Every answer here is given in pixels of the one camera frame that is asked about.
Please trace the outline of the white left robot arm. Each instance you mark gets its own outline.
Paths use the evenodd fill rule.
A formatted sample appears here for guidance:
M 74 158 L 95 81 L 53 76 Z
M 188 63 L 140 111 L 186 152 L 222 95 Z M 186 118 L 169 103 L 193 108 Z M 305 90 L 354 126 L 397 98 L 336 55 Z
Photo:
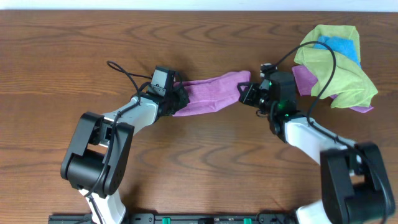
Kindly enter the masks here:
M 187 106 L 181 83 L 162 88 L 145 83 L 129 103 L 105 114 L 83 113 L 63 159 L 60 175 L 88 202 L 92 223 L 128 223 L 119 186 L 133 136 Z

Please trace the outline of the purple microfibre cloth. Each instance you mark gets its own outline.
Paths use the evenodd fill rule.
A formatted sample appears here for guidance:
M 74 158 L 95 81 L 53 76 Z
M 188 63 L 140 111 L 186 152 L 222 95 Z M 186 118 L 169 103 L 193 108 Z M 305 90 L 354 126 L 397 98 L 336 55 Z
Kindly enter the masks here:
M 174 116 L 214 113 L 236 103 L 240 97 L 238 84 L 249 82 L 250 77 L 249 71 L 242 70 L 206 80 L 182 82 L 190 102 L 186 107 L 178 110 Z

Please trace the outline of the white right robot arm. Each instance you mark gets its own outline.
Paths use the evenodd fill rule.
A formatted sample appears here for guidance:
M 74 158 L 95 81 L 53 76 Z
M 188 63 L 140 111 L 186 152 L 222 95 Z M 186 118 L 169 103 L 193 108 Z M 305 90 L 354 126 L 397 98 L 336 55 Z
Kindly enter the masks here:
M 296 107 L 295 85 L 238 83 L 239 101 L 265 115 L 270 130 L 320 165 L 322 207 L 330 223 L 385 223 L 396 211 L 384 161 L 373 142 L 357 143 Z

